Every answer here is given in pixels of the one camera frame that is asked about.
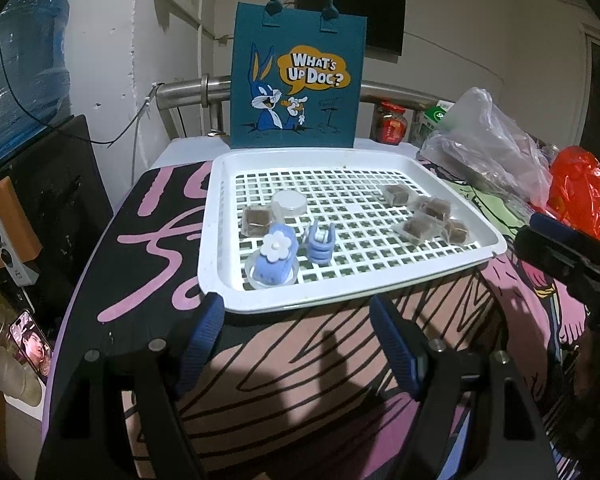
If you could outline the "person's right hand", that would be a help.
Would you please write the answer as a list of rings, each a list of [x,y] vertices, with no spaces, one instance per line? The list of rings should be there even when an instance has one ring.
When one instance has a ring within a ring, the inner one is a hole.
[[[585,330],[579,338],[579,353],[574,364],[573,392],[579,399],[600,387],[600,331]]]

